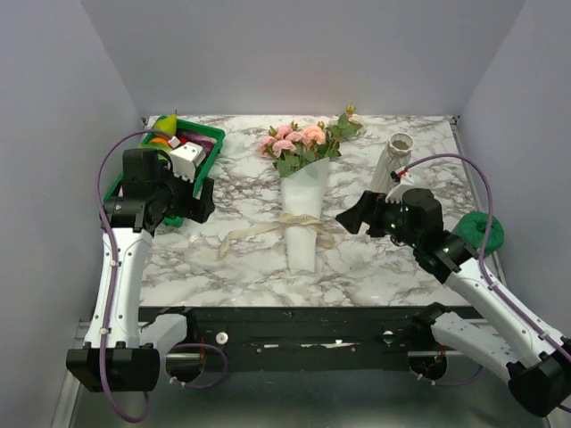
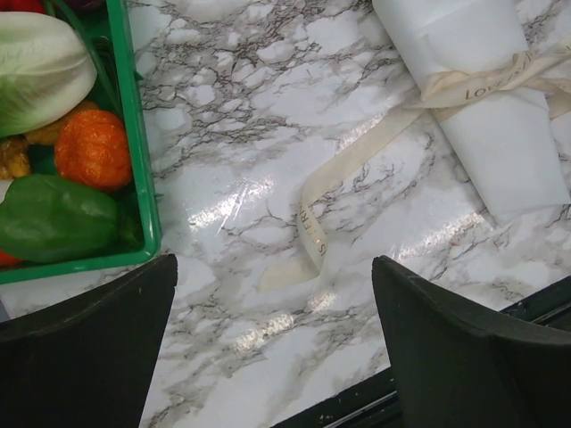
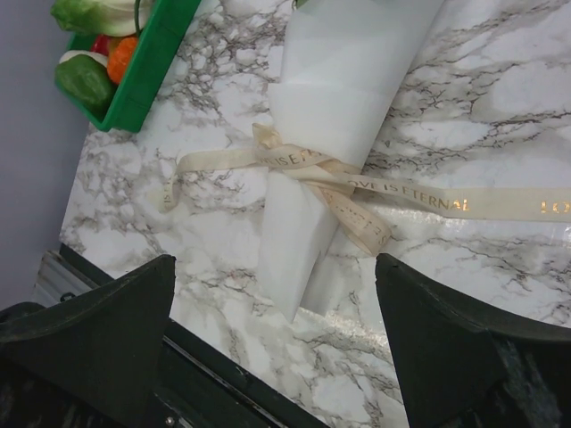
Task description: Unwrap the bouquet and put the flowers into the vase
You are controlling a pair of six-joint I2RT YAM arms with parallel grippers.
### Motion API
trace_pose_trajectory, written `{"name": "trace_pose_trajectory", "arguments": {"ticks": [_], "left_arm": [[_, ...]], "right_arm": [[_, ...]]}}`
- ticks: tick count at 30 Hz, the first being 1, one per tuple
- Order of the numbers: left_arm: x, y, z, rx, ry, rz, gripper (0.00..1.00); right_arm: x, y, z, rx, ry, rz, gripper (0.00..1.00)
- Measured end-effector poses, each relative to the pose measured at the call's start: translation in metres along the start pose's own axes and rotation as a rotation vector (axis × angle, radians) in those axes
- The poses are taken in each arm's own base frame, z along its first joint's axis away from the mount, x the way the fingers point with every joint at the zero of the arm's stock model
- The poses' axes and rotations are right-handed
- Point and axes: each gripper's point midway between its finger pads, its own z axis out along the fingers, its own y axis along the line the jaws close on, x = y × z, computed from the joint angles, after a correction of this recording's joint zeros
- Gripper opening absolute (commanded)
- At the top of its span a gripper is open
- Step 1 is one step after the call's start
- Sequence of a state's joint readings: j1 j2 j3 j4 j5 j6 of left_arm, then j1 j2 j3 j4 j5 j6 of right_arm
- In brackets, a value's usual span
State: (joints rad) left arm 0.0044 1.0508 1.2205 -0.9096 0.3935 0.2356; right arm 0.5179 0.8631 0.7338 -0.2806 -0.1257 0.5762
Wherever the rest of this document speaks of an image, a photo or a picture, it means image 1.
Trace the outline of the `beige ribbon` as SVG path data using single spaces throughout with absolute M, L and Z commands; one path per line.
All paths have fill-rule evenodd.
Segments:
M 315 232 L 317 234 L 317 246 L 321 246 L 326 249 L 333 247 L 335 243 L 334 234 L 338 234 L 338 231 L 334 231 L 333 229 L 326 230 L 322 228 L 322 222 L 311 215 L 293 215 L 288 212 L 282 212 L 278 219 L 271 223 L 230 231 L 221 241 L 220 246 L 216 251 L 202 253 L 201 259 L 212 262 L 221 261 L 228 255 L 231 243 L 234 240 L 263 235 L 277 230 L 287 230 L 288 228 L 295 226 L 306 227 Z

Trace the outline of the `white wrapping paper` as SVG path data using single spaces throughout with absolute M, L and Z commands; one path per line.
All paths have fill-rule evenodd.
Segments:
M 281 181 L 282 211 L 294 222 L 285 229 L 288 267 L 294 272 L 316 270 L 318 232 L 310 221 L 320 220 L 327 192 L 329 158 L 317 160 Z

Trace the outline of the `white flower with leaves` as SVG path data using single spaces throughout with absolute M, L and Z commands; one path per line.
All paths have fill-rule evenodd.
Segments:
M 329 121 L 327 129 L 333 137 L 341 140 L 357 136 L 363 126 L 363 119 L 356 113 L 356 107 L 349 103 L 343 114 Z

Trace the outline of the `pink flower stems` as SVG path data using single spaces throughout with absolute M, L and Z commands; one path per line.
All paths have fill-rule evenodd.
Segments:
M 269 134 L 258 143 L 258 152 L 271 163 L 281 178 L 325 158 L 339 158 L 339 139 L 325 124 L 300 128 L 295 122 L 277 128 L 270 127 Z

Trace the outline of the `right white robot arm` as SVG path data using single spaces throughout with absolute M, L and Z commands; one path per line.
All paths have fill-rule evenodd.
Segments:
M 417 347 L 428 350 L 439 343 L 461 352 L 505 382 L 534 416 L 547 416 L 569 398 L 569 338 L 480 266 L 472 246 L 445 230 L 441 203 L 431 191 L 412 188 L 396 201 L 366 191 L 335 219 L 352 235 L 368 225 L 369 236 L 409 246 L 423 270 L 468 301 L 495 330 L 487 333 L 433 304 L 410 328 Z

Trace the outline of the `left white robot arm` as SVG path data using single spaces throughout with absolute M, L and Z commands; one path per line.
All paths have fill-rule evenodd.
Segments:
M 103 199 L 103 268 L 91 325 L 80 350 L 69 350 L 67 369 L 91 392 L 152 391 L 160 353 L 142 342 L 138 306 L 142 274 L 155 229 L 165 218 L 204 223 L 214 211 L 213 181 L 196 179 L 205 152 L 195 144 L 165 152 L 129 149 L 123 174 Z

